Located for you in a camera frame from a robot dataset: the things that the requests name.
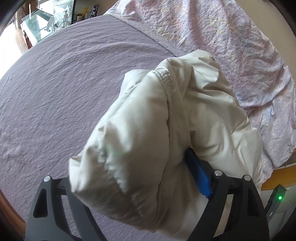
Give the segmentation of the cream puffer jacket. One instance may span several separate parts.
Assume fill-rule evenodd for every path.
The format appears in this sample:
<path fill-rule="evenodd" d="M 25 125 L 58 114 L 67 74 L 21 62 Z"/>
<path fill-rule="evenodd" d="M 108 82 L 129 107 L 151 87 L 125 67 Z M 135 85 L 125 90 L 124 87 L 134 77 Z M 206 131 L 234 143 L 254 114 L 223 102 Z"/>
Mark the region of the cream puffer jacket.
<path fill-rule="evenodd" d="M 260 190 L 260 133 L 202 50 L 125 74 L 117 100 L 69 161 L 71 190 L 111 219 L 186 240 L 207 204 L 185 164 L 188 148 L 228 176 L 249 175 Z"/>

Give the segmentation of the wooden headboard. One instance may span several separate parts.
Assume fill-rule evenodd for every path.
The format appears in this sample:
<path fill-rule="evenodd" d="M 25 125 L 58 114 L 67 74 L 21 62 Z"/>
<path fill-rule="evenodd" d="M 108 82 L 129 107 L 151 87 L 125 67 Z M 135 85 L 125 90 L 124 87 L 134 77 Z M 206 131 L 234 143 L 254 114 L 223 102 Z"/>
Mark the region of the wooden headboard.
<path fill-rule="evenodd" d="M 272 190 L 276 186 L 281 185 L 288 187 L 296 183 L 296 166 L 290 165 L 284 168 L 276 169 L 273 171 L 271 177 L 266 180 L 261 187 L 262 191 Z"/>

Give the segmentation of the lilac bed sheet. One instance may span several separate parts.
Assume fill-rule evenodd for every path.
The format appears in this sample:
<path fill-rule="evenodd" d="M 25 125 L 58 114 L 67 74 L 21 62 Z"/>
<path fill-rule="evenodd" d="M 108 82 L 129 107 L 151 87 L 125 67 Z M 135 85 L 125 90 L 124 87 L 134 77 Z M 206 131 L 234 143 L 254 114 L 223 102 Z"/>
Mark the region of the lilac bed sheet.
<path fill-rule="evenodd" d="M 1 78 L 1 190 L 24 220 L 46 176 L 68 176 L 125 74 L 174 54 L 109 15 L 42 40 Z"/>

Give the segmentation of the floral pink duvet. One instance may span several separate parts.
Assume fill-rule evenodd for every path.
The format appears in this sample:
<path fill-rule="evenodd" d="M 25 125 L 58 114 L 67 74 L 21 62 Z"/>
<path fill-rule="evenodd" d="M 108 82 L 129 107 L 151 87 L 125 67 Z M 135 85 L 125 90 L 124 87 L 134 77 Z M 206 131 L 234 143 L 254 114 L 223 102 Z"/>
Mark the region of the floral pink duvet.
<path fill-rule="evenodd" d="M 263 142 L 263 175 L 295 149 L 295 83 L 268 37 L 236 1 L 117 1 L 107 14 L 174 56 L 210 53 Z"/>

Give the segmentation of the glass side table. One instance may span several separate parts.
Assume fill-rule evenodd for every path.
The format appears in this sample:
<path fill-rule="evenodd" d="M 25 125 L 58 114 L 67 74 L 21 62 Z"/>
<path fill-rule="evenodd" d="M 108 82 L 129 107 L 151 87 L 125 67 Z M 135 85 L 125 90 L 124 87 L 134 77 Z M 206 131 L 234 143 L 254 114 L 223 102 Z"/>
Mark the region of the glass side table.
<path fill-rule="evenodd" d="M 22 18 L 21 29 L 30 47 L 74 22 L 75 1 L 37 1 Z"/>

